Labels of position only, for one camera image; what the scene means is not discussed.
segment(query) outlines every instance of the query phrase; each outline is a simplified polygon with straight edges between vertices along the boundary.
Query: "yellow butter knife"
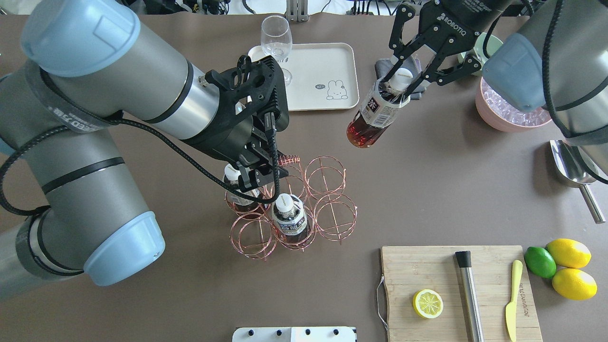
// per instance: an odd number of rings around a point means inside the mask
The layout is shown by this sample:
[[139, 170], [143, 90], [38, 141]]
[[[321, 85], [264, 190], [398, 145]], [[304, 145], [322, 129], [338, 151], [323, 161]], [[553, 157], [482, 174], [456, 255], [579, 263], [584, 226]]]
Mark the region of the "yellow butter knife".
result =
[[519, 291], [519, 283], [522, 280], [523, 265], [519, 260], [513, 262], [511, 270], [511, 301], [505, 307], [506, 330], [509, 332], [511, 341], [517, 341], [515, 334], [515, 313], [517, 312], [517, 292]]

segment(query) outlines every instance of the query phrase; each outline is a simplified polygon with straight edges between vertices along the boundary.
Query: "white tray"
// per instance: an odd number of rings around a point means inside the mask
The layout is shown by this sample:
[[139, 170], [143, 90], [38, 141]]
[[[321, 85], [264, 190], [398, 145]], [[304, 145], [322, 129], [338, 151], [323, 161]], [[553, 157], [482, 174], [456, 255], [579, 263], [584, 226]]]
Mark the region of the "white tray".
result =
[[[257, 61], [266, 55], [258, 45], [249, 56]], [[354, 53], [348, 44], [294, 44], [278, 63], [293, 76], [286, 87], [290, 111], [341, 110], [359, 102]]]

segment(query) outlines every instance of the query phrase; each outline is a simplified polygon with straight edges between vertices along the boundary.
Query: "lemon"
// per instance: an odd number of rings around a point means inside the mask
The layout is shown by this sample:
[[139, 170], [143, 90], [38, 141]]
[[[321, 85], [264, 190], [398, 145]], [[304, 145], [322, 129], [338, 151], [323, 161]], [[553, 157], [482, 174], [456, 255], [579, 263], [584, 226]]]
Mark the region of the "lemon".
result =
[[420, 317], [436, 318], [443, 312], [441, 296], [428, 288], [416, 292], [412, 304]]
[[585, 267], [591, 260], [591, 252], [587, 246], [575, 240], [553, 240], [547, 244], [546, 248], [551, 253], [555, 263], [564, 267]]
[[529, 247], [523, 255], [526, 266], [539, 277], [551, 278], [555, 274], [555, 261], [549, 252], [540, 247]]
[[560, 295], [575, 301], [589, 299], [598, 291], [595, 279], [575, 268], [563, 268], [557, 271], [551, 283]]

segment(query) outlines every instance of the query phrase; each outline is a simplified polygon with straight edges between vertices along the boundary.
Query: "bunny drawing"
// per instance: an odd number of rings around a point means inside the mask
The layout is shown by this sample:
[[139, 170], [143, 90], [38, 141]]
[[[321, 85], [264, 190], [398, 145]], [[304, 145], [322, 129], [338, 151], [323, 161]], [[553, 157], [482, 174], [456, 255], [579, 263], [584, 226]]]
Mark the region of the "bunny drawing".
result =
[[327, 89], [328, 100], [344, 100], [348, 98], [344, 82], [341, 80], [330, 81], [327, 85], [329, 86]]

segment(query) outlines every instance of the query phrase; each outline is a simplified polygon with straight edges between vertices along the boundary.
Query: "gray cloth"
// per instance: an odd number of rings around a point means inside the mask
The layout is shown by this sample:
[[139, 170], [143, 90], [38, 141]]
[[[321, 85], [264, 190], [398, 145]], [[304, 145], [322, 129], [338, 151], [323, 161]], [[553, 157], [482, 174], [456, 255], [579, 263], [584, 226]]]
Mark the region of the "gray cloth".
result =
[[[384, 77], [389, 70], [393, 67], [393, 63], [390, 62], [388, 58], [382, 58], [376, 61], [375, 69], [376, 69], [376, 78]], [[420, 61], [413, 58], [412, 56], [407, 57], [403, 61], [402, 68], [406, 68], [412, 72], [412, 75], [419, 75], [422, 72], [422, 68], [420, 67]], [[420, 100], [422, 97], [422, 93], [426, 90], [425, 86], [418, 86], [414, 92], [410, 95], [412, 100]]]

